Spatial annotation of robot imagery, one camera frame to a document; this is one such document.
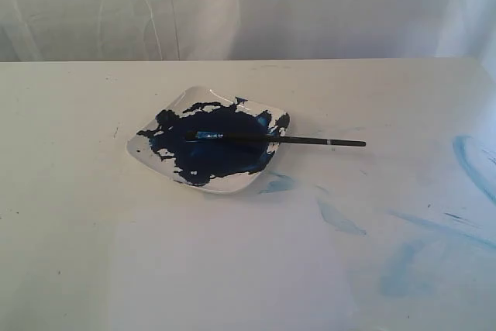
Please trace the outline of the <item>black handled paintbrush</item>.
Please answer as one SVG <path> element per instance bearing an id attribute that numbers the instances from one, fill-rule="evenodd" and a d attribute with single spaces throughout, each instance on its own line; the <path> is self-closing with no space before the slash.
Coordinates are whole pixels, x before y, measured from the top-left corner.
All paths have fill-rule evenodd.
<path id="1" fill-rule="evenodd" d="M 334 147 L 365 147 L 364 141 L 359 140 L 339 140 L 294 136 L 273 136 L 268 134 L 249 133 L 215 133 L 206 131 L 191 131 L 184 135 L 187 141 L 236 141 L 250 143 L 290 143 L 305 145 L 325 145 Z"/>

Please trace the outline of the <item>white paper sheet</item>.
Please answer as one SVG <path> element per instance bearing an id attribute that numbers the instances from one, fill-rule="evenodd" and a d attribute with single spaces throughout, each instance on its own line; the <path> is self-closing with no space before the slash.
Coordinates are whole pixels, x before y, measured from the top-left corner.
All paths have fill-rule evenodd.
<path id="1" fill-rule="evenodd" d="M 307 190 L 187 195 L 115 231 L 110 330 L 350 330 L 356 311 Z"/>

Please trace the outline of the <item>white square plate blue paint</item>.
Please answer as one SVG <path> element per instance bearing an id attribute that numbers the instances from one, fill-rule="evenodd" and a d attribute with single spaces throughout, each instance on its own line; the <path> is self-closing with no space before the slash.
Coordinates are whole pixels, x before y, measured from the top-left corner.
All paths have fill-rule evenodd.
<path id="1" fill-rule="evenodd" d="M 283 109 L 197 86 L 183 91 L 127 143 L 128 153 L 181 184 L 231 194 L 251 184 L 276 154 L 276 143 L 187 141 L 185 133 L 252 133 L 284 136 L 290 116 Z"/>

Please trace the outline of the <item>white backdrop cloth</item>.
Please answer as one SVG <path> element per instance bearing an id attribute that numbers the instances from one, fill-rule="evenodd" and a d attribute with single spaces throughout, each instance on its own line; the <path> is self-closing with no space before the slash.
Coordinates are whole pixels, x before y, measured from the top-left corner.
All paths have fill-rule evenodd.
<path id="1" fill-rule="evenodd" d="M 1 0 L 3 60 L 472 56 L 495 0 Z"/>

